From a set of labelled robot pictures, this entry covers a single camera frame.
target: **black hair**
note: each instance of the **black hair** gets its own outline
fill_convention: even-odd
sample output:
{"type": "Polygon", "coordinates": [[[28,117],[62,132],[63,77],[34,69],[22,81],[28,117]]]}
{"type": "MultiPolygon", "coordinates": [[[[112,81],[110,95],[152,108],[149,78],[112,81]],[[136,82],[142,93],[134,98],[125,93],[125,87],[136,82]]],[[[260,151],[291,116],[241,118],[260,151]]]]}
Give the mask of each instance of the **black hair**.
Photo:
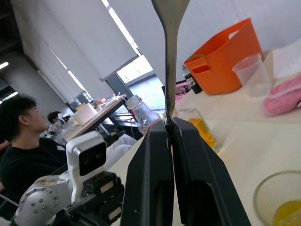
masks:
{"type": "Polygon", "coordinates": [[[58,114],[60,114],[60,112],[51,112],[51,113],[49,113],[48,116],[47,116],[48,121],[52,124],[53,119],[56,119],[58,117],[58,114]]]}
{"type": "Polygon", "coordinates": [[[15,96],[0,104],[0,137],[11,141],[19,135],[19,116],[36,106],[31,97],[15,96]]]}

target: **metal spoon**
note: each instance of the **metal spoon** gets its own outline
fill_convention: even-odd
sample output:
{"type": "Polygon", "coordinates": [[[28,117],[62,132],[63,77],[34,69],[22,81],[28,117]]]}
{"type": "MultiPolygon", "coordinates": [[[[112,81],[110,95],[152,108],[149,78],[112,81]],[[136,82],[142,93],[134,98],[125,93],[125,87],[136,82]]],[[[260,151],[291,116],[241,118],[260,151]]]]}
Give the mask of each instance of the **metal spoon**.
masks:
{"type": "Polygon", "coordinates": [[[178,31],[190,0],[151,0],[165,34],[165,109],[173,125],[178,31]]]}

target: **dark bottle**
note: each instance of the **dark bottle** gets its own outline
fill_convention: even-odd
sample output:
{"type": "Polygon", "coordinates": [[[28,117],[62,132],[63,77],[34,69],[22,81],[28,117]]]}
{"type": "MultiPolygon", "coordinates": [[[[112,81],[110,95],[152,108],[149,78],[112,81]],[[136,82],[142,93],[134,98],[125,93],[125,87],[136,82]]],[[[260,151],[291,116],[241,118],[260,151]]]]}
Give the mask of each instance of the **dark bottle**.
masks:
{"type": "Polygon", "coordinates": [[[186,81],[188,82],[188,84],[190,85],[190,87],[192,88],[194,93],[200,93],[202,91],[201,87],[196,83],[196,81],[194,81],[190,71],[185,67],[185,65],[182,65],[182,69],[184,72],[184,77],[186,79],[186,81]]]}

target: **paper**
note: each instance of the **paper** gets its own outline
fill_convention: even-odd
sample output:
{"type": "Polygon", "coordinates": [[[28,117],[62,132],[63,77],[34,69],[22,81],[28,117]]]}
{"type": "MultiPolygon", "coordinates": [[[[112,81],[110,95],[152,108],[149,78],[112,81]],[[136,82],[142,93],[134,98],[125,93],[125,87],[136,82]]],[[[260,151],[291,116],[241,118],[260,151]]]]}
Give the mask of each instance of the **paper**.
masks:
{"type": "Polygon", "coordinates": [[[301,72],[301,39],[273,50],[274,79],[301,72]]]}

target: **white table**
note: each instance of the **white table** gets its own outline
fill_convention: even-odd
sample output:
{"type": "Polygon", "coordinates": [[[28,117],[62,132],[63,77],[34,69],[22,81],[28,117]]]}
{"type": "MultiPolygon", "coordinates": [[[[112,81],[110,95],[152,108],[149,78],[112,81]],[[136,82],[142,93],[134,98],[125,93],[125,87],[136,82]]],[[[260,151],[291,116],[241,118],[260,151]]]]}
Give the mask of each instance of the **white table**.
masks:
{"type": "MultiPolygon", "coordinates": [[[[176,109],[197,108],[222,143],[224,161],[252,225],[262,225],[253,208],[253,194],[267,176],[283,170],[301,170],[301,110],[268,118],[261,113],[263,98],[252,98],[247,88],[208,96],[189,92],[176,109]]],[[[125,183],[127,166],[142,139],[111,169],[125,183]]],[[[173,226],[181,226],[174,203],[173,226]]]]}

